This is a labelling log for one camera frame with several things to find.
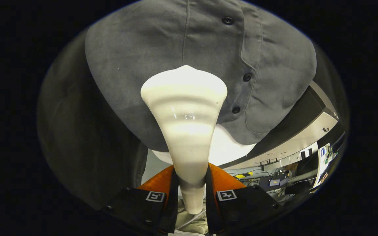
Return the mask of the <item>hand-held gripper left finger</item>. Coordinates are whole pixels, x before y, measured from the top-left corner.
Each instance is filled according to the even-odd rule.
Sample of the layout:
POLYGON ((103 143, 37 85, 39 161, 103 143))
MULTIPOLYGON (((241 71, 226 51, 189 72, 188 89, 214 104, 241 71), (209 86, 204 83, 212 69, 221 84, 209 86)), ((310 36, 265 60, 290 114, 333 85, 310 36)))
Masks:
POLYGON ((174 166, 169 166, 139 187, 120 190, 102 211, 132 235, 174 233, 178 186, 174 166))

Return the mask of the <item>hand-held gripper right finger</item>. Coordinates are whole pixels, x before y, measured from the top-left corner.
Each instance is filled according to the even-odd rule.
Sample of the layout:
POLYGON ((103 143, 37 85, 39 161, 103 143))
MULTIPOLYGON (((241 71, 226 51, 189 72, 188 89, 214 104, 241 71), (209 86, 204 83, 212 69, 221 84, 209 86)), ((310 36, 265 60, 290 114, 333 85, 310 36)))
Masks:
POLYGON ((240 235, 248 228, 276 221, 284 207, 259 186, 245 186, 209 163, 206 173, 208 230, 215 235, 240 235))

